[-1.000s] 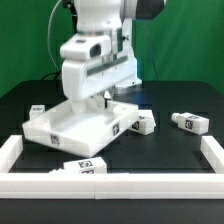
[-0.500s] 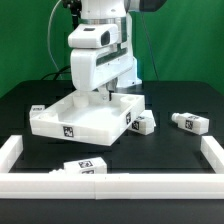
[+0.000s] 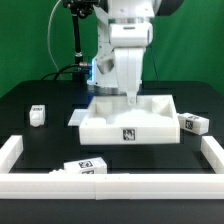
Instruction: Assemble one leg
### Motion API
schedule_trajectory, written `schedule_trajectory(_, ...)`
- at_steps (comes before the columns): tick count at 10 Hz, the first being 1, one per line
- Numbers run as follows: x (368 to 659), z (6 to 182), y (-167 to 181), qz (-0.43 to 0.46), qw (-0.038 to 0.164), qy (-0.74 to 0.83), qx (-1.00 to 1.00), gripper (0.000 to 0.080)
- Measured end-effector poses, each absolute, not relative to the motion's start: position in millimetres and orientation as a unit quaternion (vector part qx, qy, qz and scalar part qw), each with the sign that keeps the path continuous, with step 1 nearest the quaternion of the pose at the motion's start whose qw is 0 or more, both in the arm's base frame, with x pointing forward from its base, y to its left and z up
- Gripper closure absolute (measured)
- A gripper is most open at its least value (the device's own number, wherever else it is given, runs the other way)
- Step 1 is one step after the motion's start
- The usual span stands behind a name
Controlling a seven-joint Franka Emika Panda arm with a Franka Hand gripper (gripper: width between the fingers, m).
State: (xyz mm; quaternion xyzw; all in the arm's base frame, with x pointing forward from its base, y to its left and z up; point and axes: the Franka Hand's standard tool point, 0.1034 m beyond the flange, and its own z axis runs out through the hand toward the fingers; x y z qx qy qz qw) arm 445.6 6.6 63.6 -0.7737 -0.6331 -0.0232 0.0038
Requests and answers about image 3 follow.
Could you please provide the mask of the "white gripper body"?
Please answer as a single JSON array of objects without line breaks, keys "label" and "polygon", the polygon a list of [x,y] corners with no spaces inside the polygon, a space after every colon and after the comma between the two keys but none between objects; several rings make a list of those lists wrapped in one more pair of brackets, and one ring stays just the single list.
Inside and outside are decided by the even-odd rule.
[{"label": "white gripper body", "polygon": [[151,23],[110,25],[110,44],[114,48],[117,84],[121,92],[136,94],[139,91],[144,53],[152,40]]}]

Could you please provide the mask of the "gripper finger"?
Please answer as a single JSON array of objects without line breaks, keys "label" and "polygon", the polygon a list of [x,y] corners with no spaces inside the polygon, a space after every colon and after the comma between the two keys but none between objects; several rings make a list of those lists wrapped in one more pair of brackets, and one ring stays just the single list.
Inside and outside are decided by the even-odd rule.
[{"label": "gripper finger", "polygon": [[135,105],[137,102],[137,95],[130,93],[127,95],[127,100],[129,105]]}]

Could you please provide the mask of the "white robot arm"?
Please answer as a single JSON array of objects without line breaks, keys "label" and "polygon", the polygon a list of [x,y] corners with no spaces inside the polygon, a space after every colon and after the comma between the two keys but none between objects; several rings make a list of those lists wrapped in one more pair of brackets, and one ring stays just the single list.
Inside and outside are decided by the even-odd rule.
[{"label": "white robot arm", "polygon": [[98,20],[98,52],[92,60],[89,86],[116,90],[137,101],[143,58],[153,40],[152,20],[172,15],[184,0],[99,0],[94,5]]}]

